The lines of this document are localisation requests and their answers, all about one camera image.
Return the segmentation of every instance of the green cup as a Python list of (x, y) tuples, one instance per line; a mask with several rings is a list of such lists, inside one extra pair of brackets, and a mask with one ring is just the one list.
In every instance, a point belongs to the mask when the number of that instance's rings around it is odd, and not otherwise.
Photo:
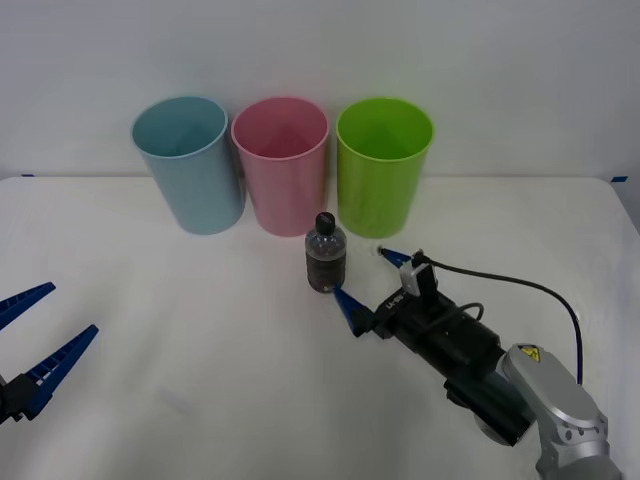
[(338, 214), (362, 237), (399, 232), (433, 138), (431, 120), (399, 98), (368, 98), (337, 124)]

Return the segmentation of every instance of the pink cup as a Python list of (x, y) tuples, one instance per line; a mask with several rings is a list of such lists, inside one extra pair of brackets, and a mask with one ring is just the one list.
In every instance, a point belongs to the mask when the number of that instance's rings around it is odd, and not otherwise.
[(258, 222), (282, 237), (302, 235), (326, 207), (329, 120), (303, 98), (274, 97), (238, 114), (231, 137), (240, 151)]

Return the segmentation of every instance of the dark liquid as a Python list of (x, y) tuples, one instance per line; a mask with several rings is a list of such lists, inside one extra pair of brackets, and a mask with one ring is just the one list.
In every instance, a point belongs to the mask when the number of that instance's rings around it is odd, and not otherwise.
[(307, 253), (307, 278), (311, 288), (321, 293), (330, 293), (336, 285), (341, 286), (344, 283), (346, 262), (346, 253), (328, 262), (316, 260)]

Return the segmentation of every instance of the light blue cup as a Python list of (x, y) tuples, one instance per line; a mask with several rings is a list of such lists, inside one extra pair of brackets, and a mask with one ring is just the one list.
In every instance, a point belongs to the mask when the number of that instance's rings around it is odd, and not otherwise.
[(131, 138), (174, 217), (187, 232), (218, 233), (244, 210), (226, 131), (227, 113), (202, 97), (178, 97), (140, 114)]

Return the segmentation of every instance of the yellow warning label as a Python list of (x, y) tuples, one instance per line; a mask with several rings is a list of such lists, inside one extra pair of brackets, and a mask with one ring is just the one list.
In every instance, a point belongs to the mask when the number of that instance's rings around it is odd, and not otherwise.
[(536, 362), (540, 363), (540, 350), (535, 345), (520, 345), (520, 350), (525, 355), (529, 355)]

